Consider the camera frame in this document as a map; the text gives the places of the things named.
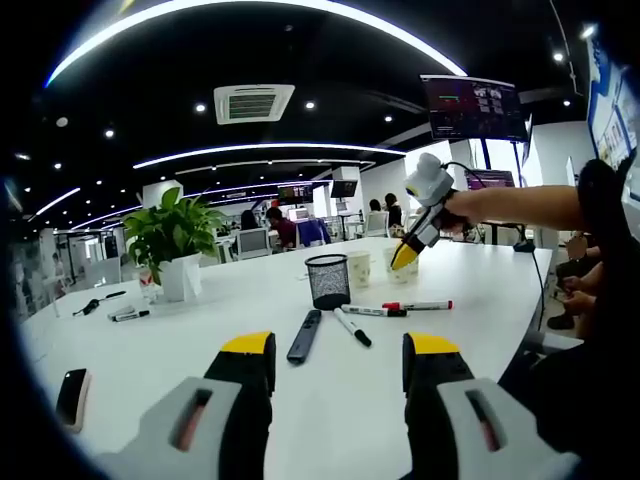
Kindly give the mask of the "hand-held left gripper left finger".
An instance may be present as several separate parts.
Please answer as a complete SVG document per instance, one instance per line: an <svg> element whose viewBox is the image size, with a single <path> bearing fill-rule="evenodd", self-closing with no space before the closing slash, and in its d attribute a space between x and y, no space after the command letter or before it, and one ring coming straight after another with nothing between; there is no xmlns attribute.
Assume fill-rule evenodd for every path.
<svg viewBox="0 0 640 480"><path fill-rule="evenodd" d="M109 479L261 479L275 391L276 340L262 331L223 345L141 417L136 436L99 456Z"/></svg>

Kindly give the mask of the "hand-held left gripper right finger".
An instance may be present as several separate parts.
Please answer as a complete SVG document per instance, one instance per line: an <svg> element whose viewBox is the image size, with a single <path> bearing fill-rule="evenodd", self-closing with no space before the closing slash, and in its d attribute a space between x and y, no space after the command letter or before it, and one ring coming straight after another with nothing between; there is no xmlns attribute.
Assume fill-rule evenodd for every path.
<svg viewBox="0 0 640 480"><path fill-rule="evenodd" d="M571 479L579 466L538 434L533 414L497 383L475 377L451 341L403 336L410 479Z"/></svg>

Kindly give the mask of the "person's right hand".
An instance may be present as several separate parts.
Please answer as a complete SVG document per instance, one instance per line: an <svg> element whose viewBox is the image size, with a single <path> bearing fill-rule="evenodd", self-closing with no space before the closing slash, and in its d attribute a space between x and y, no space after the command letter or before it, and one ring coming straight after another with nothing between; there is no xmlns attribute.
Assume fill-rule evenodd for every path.
<svg viewBox="0 0 640 480"><path fill-rule="evenodd" d="M440 220L443 231L460 233L482 220L477 194L478 191L455 192L446 199Z"/></svg>

